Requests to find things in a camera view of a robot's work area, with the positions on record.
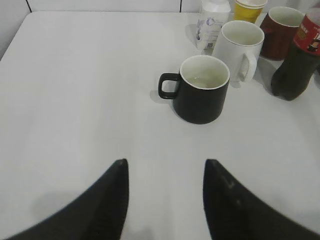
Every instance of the yellow cup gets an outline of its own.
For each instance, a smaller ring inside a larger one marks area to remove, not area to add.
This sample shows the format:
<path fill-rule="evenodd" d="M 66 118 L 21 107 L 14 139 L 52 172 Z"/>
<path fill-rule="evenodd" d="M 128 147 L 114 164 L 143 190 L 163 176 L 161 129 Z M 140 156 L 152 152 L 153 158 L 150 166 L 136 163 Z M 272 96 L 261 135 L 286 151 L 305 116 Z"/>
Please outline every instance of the yellow cup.
<path fill-rule="evenodd" d="M 265 0 L 264 4 L 249 4 L 249 3 L 241 3 L 240 1 L 235 1 L 234 7 L 234 20 L 243 20 L 250 23 L 255 23 L 257 18 L 262 12 L 262 9 L 266 5 L 267 0 Z"/>

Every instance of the white wall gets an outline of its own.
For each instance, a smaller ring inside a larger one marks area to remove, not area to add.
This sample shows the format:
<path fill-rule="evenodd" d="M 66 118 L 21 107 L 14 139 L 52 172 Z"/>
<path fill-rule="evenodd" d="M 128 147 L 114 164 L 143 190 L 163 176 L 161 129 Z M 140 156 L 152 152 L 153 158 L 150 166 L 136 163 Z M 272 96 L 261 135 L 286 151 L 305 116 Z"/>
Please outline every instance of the white wall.
<path fill-rule="evenodd" d="M 26 0 L 0 0 L 0 59 L 29 13 Z"/>
<path fill-rule="evenodd" d="M 229 0 L 232 11 L 234 10 L 235 0 Z M 267 5 L 263 9 L 264 12 L 276 6 L 287 6 L 306 12 L 317 0 L 268 0 Z M 198 13 L 200 10 L 201 0 L 182 0 L 182 12 Z"/>
<path fill-rule="evenodd" d="M 29 3 L 32 11 L 179 12 L 180 10 L 180 0 L 29 0 Z"/>

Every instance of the white mug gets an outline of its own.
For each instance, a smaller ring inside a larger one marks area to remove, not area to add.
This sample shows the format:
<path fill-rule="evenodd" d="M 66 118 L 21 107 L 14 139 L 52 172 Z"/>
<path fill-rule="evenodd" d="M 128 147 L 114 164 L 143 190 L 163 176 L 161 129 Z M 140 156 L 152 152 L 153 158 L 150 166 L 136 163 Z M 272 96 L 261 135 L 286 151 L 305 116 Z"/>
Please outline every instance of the white mug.
<path fill-rule="evenodd" d="M 212 56 L 228 66 L 231 82 L 247 82 L 255 75 L 264 39 L 264 32 L 253 23 L 229 21 L 221 29 Z"/>

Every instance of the dark red mug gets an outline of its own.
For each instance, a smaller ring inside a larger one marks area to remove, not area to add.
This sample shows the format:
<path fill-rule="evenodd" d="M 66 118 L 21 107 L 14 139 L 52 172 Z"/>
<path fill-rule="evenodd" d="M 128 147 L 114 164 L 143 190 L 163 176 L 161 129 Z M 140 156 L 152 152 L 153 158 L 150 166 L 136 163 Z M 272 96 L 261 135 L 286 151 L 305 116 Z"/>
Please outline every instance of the dark red mug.
<path fill-rule="evenodd" d="M 304 16 L 286 6 L 271 8 L 260 26 L 265 35 L 261 55 L 271 60 L 283 60 Z"/>

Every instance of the white bottle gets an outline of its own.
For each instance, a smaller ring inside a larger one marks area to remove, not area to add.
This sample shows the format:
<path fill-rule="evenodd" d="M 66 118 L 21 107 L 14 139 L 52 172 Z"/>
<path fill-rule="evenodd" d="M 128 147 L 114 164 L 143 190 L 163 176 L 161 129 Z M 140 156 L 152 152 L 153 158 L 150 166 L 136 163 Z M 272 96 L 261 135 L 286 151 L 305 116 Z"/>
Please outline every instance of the white bottle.
<path fill-rule="evenodd" d="M 228 0 L 202 0 L 200 18 L 196 30 L 196 47 L 213 49 L 222 26 L 231 11 Z"/>

